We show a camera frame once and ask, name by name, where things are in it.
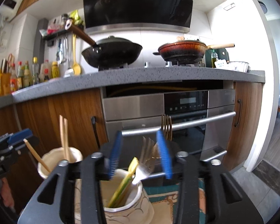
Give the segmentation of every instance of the metal bolt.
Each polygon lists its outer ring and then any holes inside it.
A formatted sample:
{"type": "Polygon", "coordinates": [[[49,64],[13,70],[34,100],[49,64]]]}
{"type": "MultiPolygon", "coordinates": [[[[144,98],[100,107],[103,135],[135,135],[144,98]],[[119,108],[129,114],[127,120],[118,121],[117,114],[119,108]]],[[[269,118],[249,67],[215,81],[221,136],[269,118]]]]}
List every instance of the metal bolt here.
{"type": "Polygon", "coordinates": [[[103,154],[101,152],[94,152],[91,154],[92,158],[100,158],[102,156],[103,156],[103,154]]]}
{"type": "Polygon", "coordinates": [[[211,164],[214,166],[221,165],[221,161],[219,159],[213,159],[211,160],[211,164]]]}
{"type": "Polygon", "coordinates": [[[61,161],[58,163],[58,166],[61,166],[61,167],[65,167],[66,165],[68,165],[68,161],[67,161],[67,160],[61,160],[61,161]]]}
{"type": "Polygon", "coordinates": [[[187,152],[181,151],[176,154],[179,157],[187,157],[189,154],[187,152]]]}

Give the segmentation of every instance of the speckled countertop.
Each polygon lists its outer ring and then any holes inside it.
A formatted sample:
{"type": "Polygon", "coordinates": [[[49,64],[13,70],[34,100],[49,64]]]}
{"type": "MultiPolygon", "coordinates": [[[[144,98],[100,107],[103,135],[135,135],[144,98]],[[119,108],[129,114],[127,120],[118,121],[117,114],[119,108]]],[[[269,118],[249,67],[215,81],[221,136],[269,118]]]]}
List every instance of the speckled countertop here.
{"type": "Polygon", "coordinates": [[[0,97],[0,108],[13,103],[88,88],[176,80],[232,80],[265,83],[265,73],[264,71],[243,73],[200,67],[153,67],[107,70],[81,76],[58,78],[17,91],[12,95],[0,97]]]}

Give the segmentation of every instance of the yellow utensil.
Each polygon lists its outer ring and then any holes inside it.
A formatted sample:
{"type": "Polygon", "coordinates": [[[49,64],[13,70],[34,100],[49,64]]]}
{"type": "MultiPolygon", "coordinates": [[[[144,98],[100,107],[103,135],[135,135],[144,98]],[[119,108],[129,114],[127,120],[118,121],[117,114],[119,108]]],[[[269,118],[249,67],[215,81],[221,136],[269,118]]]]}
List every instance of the yellow utensil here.
{"type": "Polygon", "coordinates": [[[76,35],[72,36],[72,50],[74,55],[74,64],[72,65],[72,69],[74,70],[74,75],[80,75],[81,74],[81,67],[76,61],[76,35]]]}
{"type": "Polygon", "coordinates": [[[128,184],[132,180],[133,175],[136,172],[136,168],[137,168],[138,164],[139,164],[138,159],[136,157],[134,157],[127,170],[129,173],[121,181],[120,185],[114,192],[112,198],[110,199],[110,201],[107,205],[108,208],[115,208],[116,204],[119,203],[122,200],[122,198],[125,196],[125,190],[127,189],[128,184]]]}

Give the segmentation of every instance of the wok lid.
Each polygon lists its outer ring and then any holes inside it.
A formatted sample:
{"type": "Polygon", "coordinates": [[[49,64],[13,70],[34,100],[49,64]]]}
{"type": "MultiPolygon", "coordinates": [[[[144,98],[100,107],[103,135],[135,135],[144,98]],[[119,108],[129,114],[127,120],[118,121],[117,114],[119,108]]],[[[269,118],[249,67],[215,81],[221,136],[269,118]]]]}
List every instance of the wok lid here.
{"type": "Polygon", "coordinates": [[[114,37],[113,35],[110,35],[108,38],[98,40],[96,42],[96,44],[99,45],[99,44],[110,43],[110,42],[129,42],[129,43],[132,43],[132,41],[130,41],[130,40],[127,40],[127,39],[124,39],[124,38],[119,38],[119,37],[114,37]]]}

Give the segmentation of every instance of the frying pan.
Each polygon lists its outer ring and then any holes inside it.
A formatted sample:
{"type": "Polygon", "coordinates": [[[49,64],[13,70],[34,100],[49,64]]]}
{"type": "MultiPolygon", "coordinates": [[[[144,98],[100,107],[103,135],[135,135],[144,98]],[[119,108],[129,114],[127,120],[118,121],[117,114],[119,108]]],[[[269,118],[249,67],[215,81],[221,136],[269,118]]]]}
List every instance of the frying pan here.
{"type": "Polygon", "coordinates": [[[199,62],[208,49],[232,48],[234,44],[208,45],[196,40],[182,40],[163,44],[154,55],[160,55],[165,61],[172,64],[194,64],[199,62]]]}
{"type": "Polygon", "coordinates": [[[142,46],[124,38],[110,36],[95,42],[83,30],[72,24],[69,19],[65,29],[72,31],[90,45],[82,51],[85,61],[96,68],[107,69],[122,64],[132,64],[140,55],[142,46]]]}

